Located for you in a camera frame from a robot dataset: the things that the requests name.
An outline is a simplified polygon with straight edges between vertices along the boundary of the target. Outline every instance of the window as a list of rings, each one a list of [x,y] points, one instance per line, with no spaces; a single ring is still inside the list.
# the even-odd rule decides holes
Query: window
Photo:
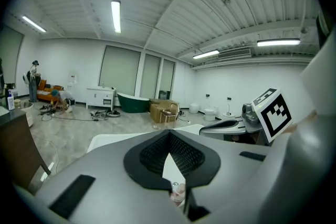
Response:
[[[99,85],[114,87],[117,92],[134,95],[140,60],[137,51],[106,46]]]
[[[15,83],[16,63],[23,35],[2,26],[0,29],[0,58],[5,83]]]
[[[159,99],[169,99],[172,89],[175,63],[168,60],[163,61]]]
[[[155,98],[157,76],[159,74],[160,58],[152,55],[145,56],[143,66],[140,97]]]

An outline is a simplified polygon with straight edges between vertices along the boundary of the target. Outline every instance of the fluorescent ceiling light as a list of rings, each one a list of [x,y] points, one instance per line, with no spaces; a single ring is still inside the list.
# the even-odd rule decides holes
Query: fluorescent ceiling light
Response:
[[[121,33],[121,27],[120,27],[120,4],[121,4],[121,2],[120,1],[116,1],[116,0],[113,0],[111,2],[114,31],[116,33]]]
[[[284,39],[268,39],[257,41],[258,47],[261,46],[276,46],[276,45],[299,45],[299,38],[284,38]]]
[[[35,26],[38,30],[40,30],[41,32],[43,32],[43,33],[46,32],[42,27],[40,27],[40,26],[38,26],[37,24],[35,24],[32,20],[30,20],[30,19],[27,18],[26,16],[22,16],[22,19],[25,20],[25,21],[27,21],[27,22],[29,22],[31,25],[34,25],[34,26]]]
[[[199,58],[203,58],[203,57],[207,57],[207,56],[211,56],[211,55],[215,55],[215,54],[219,54],[219,51],[218,50],[212,50],[212,51],[206,52],[204,54],[196,55],[193,58],[194,59],[199,59]]]

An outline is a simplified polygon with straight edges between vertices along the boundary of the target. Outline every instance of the ceiling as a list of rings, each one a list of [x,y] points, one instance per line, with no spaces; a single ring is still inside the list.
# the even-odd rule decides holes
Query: ceiling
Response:
[[[318,51],[317,0],[120,0],[120,34],[114,32],[111,1],[13,0],[8,13],[39,23],[47,30],[41,39],[117,41],[196,66],[204,60],[192,57],[213,49],[248,46],[254,62],[275,56],[311,58]],[[300,37],[301,44],[256,47],[257,40],[290,37]]]

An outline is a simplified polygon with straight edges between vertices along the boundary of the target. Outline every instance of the tiled floor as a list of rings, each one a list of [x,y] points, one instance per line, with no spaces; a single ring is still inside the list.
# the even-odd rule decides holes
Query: tiled floor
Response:
[[[57,119],[48,115],[39,115],[38,109],[45,104],[44,102],[35,103],[34,124],[30,128],[30,132],[47,166],[51,162],[55,163],[51,169],[51,176],[47,180],[84,155],[92,138],[98,134],[129,134],[157,131],[154,128],[157,124],[151,120],[149,113],[129,114],[117,109],[121,113],[118,118],[109,118],[99,122],[79,121],[91,120],[90,111],[95,111],[97,108],[87,110],[85,105],[76,104],[69,114],[60,115],[56,113],[55,116],[65,118]],[[184,121],[178,120],[176,127],[189,125],[188,120],[191,122],[190,124],[209,124],[203,119],[202,114],[189,114],[188,110],[184,110],[184,112],[186,117],[181,118]],[[40,178],[42,174],[43,170],[40,168],[29,187],[31,192],[34,193],[41,187]]]

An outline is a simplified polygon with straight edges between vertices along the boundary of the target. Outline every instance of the green bathtub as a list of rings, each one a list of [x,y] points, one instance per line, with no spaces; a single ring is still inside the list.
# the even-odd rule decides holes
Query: green bathtub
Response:
[[[143,113],[148,111],[148,98],[134,97],[124,93],[118,93],[118,99],[122,111],[126,113]]]

